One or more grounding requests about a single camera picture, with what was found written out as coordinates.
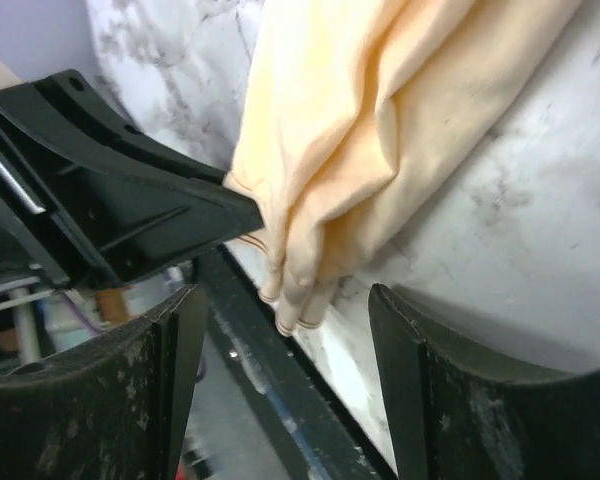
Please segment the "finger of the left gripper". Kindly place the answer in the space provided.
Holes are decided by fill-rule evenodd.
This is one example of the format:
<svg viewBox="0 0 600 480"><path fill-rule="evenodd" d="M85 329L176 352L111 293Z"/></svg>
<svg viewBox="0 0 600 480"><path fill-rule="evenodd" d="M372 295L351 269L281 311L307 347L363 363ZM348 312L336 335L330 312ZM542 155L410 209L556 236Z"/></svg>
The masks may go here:
<svg viewBox="0 0 600 480"><path fill-rule="evenodd" d="M131 284L258 230L221 170L141 133L75 70L0 89L0 280Z"/></svg>

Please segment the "beige underwear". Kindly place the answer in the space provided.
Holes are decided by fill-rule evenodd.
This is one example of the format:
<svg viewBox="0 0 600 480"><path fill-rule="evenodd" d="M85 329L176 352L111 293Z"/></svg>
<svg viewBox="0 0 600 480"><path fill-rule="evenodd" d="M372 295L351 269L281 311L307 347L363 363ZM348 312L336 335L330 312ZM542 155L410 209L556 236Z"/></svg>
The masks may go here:
<svg viewBox="0 0 600 480"><path fill-rule="evenodd" d="M268 1L225 185L253 199L276 327L406 224L514 102L575 1Z"/></svg>

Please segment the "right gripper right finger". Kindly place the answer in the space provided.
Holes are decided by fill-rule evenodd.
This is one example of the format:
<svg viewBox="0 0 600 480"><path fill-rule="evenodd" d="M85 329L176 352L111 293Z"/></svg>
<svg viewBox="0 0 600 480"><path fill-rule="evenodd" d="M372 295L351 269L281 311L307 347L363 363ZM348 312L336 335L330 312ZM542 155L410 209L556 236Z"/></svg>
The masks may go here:
<svg viewBox="0 0 600 480"><path fill-rule="evenodd" d="M402 479L600 479L600 369L486 347L376 284L368 312Z"/></svg>

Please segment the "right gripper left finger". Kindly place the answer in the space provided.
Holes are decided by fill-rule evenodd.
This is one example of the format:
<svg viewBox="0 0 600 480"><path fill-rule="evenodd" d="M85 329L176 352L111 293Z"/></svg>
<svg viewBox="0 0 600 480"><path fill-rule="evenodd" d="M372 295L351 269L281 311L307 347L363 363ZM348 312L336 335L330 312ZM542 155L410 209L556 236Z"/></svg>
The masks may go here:
<svg viewBox="0 0 600 480"><path fill-rule="evenodd" d="M144 315L0 375L0 479L173 479L209 298Z"/></svg>

